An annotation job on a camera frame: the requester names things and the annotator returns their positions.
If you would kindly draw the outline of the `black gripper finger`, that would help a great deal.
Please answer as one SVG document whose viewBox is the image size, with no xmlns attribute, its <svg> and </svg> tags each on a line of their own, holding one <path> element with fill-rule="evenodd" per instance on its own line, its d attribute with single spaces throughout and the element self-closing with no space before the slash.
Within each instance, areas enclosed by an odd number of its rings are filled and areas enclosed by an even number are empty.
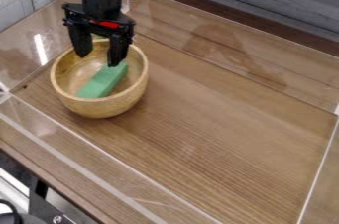
<svg viewBox="0 0 339 224">
<path fill-rule="evenodd" d="M 115 67 L 125 59 L 128 46 L 132 42 L 128 34 L 112 34 L 109 36 L 109 48 L 107 51 L 107 65 Z"/>
<path fill-rule="evenodd" d="M 92 51 L 92 37 L 84 26 L 69 25 L 69 35 L 73 48 L 79 57 L 85 57 Z"/>
</svg>

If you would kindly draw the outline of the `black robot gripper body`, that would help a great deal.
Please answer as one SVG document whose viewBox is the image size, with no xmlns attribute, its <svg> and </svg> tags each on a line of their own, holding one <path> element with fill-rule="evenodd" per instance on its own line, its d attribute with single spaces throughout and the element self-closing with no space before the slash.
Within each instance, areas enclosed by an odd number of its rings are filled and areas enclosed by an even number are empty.
<svg viewBox="0 0 339 224">
<path fill-rule="evenodd" d="M 121 0 L 83 0 L 65 3 L 64 25 L 72 37 L 131 37 L 135 21 L 121 12 Z"/>
</svg>

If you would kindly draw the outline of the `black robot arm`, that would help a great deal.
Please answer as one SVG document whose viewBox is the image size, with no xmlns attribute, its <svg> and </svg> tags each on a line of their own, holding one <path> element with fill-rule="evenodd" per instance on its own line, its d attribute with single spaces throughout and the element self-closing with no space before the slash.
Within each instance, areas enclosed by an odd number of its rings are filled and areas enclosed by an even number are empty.
<svg viewBox="0 0 339 224">
<path fill-rule="evenodd" d="M 92 34 L 108 38 L 107 65 L 117 66 L 132 44 L 135 21 L 121 12 L 121 0 L 83 0 L 65 3 L 64 25 L 68 27 L 79 57 L 92 51 Z"/>
</svg>

